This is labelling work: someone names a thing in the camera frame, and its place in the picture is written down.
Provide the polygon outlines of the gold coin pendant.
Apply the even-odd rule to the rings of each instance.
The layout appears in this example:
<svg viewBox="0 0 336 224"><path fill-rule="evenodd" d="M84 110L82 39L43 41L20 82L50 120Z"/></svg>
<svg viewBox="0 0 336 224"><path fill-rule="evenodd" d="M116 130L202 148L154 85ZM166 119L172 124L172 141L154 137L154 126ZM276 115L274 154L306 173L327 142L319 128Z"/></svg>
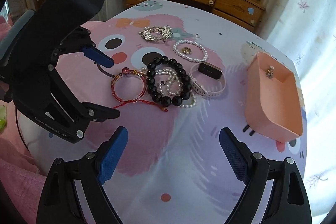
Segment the gold coin pendant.
<svg viewBox="0 0 336 224"><path fill-rule="evenodd" d="M189 47L183 47L182 48L182 53L185 54L185 55L190 55L192 53L192 50Z"/></svg>

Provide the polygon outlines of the pink fluffy blanket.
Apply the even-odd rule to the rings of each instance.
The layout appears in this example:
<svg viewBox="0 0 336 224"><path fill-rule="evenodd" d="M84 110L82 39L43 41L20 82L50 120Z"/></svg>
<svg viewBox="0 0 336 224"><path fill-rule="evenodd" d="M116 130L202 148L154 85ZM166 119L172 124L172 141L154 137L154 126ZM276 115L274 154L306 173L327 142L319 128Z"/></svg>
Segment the pink fluffy blanket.
<svg viewBox="0 0 336 224"><path fill-rule="evenodd" d="M35 223L46 180L19 137L15 106L1 102L6 125L1 129L1 182L15 208L27 223Z"/></svg>

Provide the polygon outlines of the small silver flower charm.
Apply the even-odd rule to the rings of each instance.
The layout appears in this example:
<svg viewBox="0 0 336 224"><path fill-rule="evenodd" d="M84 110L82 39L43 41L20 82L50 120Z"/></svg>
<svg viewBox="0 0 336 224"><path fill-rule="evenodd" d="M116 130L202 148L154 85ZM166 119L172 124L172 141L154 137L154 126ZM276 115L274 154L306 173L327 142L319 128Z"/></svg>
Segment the small silver flower charm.
<svg viewBox="0 0 336 224"><path fill-rule="evenodd" d="M268 77L269 79L272 79L274 77L274 67L270 65L268 69L266 70L265 74L266 74L266 77Z"/></svg>

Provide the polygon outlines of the pink plastic tray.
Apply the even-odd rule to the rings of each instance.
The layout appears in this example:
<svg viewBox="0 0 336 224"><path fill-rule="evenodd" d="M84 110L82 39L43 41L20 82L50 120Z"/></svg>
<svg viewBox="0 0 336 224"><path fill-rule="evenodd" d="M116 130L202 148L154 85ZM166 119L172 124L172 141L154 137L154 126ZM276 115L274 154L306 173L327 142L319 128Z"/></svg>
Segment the pink plastic tray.
<svg viewBox="0 0 336 224"><path fill-rule="evenodd" d="M272 65L274 77L266 77ZM294 73L265 52L249 65L245 119L250 129L281 143L302 136L301 105Z"/></svg>

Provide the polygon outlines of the cartoon monster table mat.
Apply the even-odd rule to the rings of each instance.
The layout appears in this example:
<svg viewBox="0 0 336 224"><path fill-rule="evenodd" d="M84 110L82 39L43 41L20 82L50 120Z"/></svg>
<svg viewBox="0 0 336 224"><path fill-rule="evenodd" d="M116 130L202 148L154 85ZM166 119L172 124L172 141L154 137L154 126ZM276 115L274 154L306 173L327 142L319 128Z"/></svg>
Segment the cartoon monster table mat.
<svg viewBox="0 0 336 224"><path fill-rule="evenodd" d="M147 42L138 33L145 27L170 26L165 43ZM156 56L176 58L173 45L191 40L192 57L207 51L209 63L220 67L226 89L217 98L197 98L192 108L167 111L143 102L119 106L120 116L92 122L84 139L69 143L26 118L21 132L42 173L54 159L80 159L108 140L115 129L128 131L125 151L104 189L124 223L224 223L244 189L219 143L229 127L254 152L268 159L292 157L300 172L306 163L306 139L280 144L243 131L246 125L247 67L254 55L267 52L290 70L295 66L282 52L252 32L208 12L164 0L144 1L92 28L91 39L114 60L105 73L81 53L62 55L56 67L63 81L82 102L119 106L111 91L111 75L121 69L142 69Z"/></svg>

